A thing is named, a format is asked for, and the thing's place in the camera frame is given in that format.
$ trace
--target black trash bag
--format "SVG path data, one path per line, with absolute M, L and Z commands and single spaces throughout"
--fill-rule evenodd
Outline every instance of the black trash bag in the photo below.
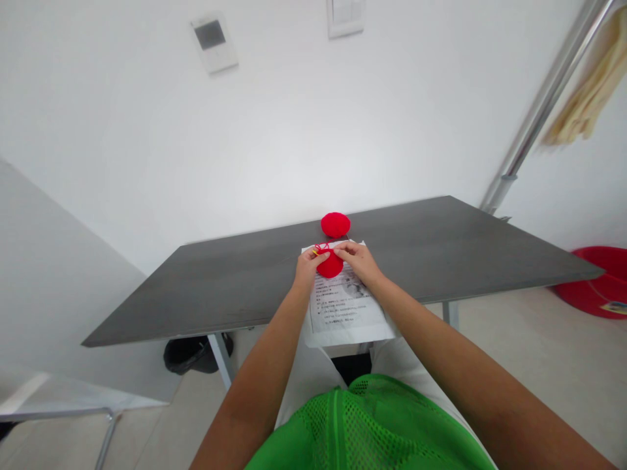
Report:
M 222 333 L 229 356 L 233 353 L 233 340 Z M 190 369 L 198 372 L 213 373 L 217 371 L 217 362 L 206 336 L 172 339 L 168 341 L 163 352 L 165 367 L 178 375 Z

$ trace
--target metal table leg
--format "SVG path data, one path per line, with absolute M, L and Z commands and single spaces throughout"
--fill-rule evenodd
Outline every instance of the metal table leg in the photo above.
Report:
M 207 335 L 207 337 L 209 338 L 209 344 L 211 344 L 211 350 L 214 352 L 217 366 L 220 369 L 224 386 L 228 390 L 235 378 L 235 367 L 229 357 L 227 345 L 224 342 L 224 338 L 222 338 L 222 333 L 210 334 Z
M 106 453 L 109 450 L 109 444 L 111 443 L 111 438 L 113 437 L 113 431 L 116 430 L 116 424 L 118 423 L 119 418 L 119 416 L 116 416 L 110 408 L 51 411 L 49 413 L 15 413 L 13 415 L 1 415 L 0 422 L 24 422 L 53 418 L 69 418 L 71 416 L 97 415 L 100 413 L 105 413 L 106 419 L 109 421 L 109 427 L 104 435 L 103 445 L 100 449 L 100 454 L 98 455 L 95 467 L 95 470 L 101 470 L 105 464 Z
M 459 304 L 457 301 L 442 302 L 442 319 L 459 331 Z

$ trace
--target red yarn ball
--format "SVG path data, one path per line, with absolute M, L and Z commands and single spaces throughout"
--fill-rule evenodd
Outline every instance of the red yarn ball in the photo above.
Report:
M 332 249 L 322 249 L 318 252 L 319 255 L 323 253 L 330 253 L 329 259 L 319 264 L 316 268 L 317 271 L 327 279 L 336 277 L 344 267 L 344 260 L 336 255 Z
M 339 212 L 326 214 L 322 221 L 322 231 L 331 238 L 341 238 L 348 233 L 351 228 L 351 219 Z

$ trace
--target table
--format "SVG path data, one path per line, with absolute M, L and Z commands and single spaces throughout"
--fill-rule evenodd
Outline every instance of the table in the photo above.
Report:
M 379 267 L 423 304 L 594 279 L 603 270 L 452 196 L 349 214 Z M 228 388 L 221 333 L 267 324 L 291 286 L 300 249 L 327 241 L 312 221 L 179 247 L 83 346 L 208 335 Z

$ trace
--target gray floor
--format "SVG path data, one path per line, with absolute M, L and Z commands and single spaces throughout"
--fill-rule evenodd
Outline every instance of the gray floor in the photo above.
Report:
M 433 310 L 440 313 L 438 305 Z M 627 468 L 627 321 L 586 315 L 534 289 L 465 300 L 460 322 L 465 335 Z M 260 332 L 236 334 L 237 362 Z M 187 469 L 224 394 L 218 374 L 188 373 L 169 406 L 123 414 L 105 468 Z M 99 416 L 22 424 L 0 445 L 0 470 L 93 467 L 106 426 Z

